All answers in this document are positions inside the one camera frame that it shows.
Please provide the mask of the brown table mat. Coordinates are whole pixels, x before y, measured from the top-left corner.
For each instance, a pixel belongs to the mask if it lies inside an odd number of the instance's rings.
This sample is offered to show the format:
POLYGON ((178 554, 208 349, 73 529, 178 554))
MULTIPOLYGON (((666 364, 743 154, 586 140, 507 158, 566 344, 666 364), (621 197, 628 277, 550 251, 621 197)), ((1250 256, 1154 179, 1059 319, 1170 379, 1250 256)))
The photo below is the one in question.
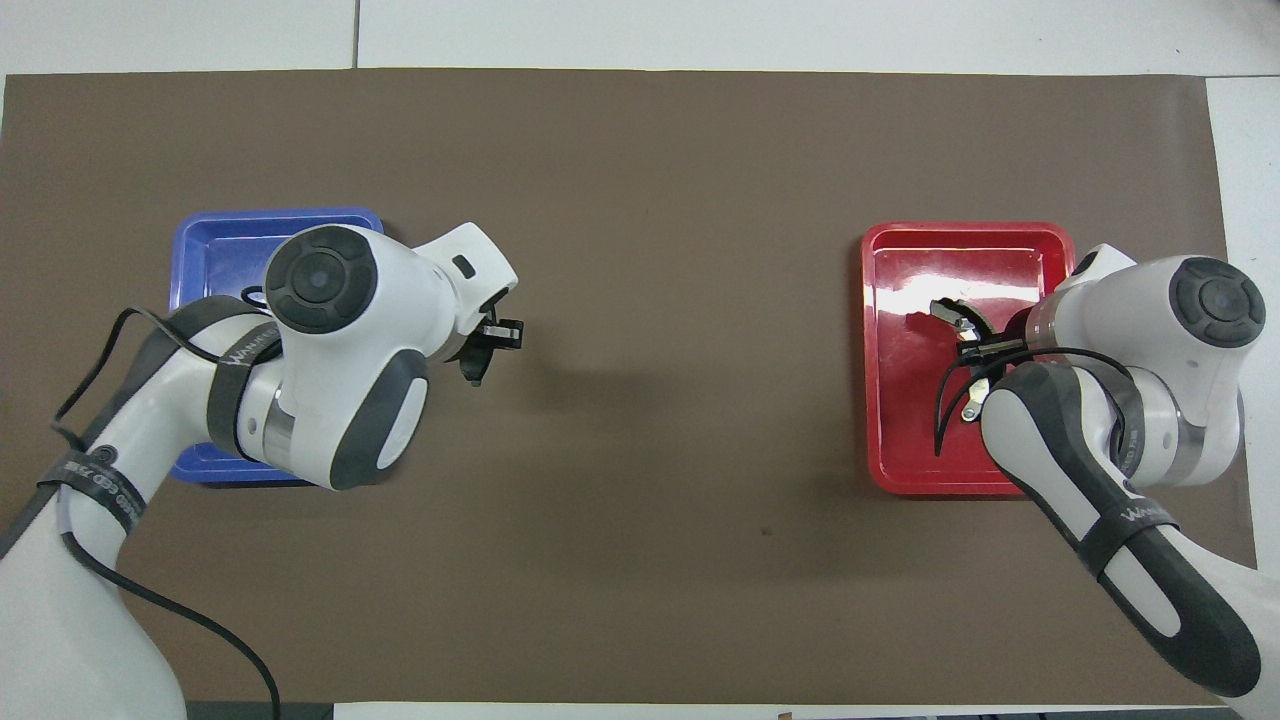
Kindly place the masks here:
POLYGON ((0 528, 197 211, 474 222, 525 322, 431 375, 379 483, 166 480, 122 570, 288 701, 1199 705, 1023 498, 870 477, 861 236, 1048 222, 1225 254, 1189 77, 343 70, 18 77, 0 133, 0 528))

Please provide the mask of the red plastic tray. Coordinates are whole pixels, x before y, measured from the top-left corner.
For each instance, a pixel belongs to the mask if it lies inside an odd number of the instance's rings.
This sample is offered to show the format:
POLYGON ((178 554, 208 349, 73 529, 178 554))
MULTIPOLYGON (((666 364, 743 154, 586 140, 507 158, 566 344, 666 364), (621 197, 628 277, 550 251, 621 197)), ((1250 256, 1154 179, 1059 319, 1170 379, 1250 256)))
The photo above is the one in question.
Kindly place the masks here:
POLYGON ((890 222, 864 233, 851 261, 874 482, 914 498, 1018 497, 978 423, 961 420, 970 374, 946 375, 960 341, 931 302, 964 300, 1000 333, 1070 275, 1070 234, 1047 222, 890 222))

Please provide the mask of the dark brake pad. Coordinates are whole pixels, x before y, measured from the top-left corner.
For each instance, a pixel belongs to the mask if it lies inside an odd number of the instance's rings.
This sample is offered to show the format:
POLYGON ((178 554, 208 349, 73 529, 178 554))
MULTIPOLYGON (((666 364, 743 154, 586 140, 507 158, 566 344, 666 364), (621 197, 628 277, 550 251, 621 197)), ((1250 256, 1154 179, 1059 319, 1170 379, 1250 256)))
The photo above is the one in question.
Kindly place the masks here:
POLYGON ((492 364, 495 345, 486 337, 468 337, 454 356, 462 377, 472 386, 480 387, 492 364))

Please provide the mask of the curved metal brake shoe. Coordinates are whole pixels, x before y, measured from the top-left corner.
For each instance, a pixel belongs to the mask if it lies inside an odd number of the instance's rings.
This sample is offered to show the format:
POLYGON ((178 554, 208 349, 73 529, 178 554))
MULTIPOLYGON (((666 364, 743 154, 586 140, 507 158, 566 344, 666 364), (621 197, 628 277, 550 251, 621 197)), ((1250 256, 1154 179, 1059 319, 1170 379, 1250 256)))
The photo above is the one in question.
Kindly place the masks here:
POLYGON ((966 389, 960 416, 964 423, 977 423, 991 388, 988 372, 980 370, 982 359, 977 345, 992 340, 995 328, 979 309, 960 299, 933 300, 931 315, 948 324, 960 341, 957 365, 966 368, 973 380, 966 389))

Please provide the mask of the blue plastic tray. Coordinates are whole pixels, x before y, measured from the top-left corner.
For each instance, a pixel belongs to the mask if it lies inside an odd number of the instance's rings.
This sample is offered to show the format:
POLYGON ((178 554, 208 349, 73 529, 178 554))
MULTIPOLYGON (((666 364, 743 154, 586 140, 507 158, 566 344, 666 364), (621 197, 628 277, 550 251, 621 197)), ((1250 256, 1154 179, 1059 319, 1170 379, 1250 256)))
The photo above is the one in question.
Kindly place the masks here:
MULTIPOLYGON (((374 210, 357 206, 202 211, 186 218, 172 243, 170 309, 210 295, 238 299, 243 288, 261 283, 269 258, 289 237, 333 223, 385 229, 374 210)), ((287 471, 229 455, 211 443, 184 450, 172 477, 209 488, 307 486, 287 471)))

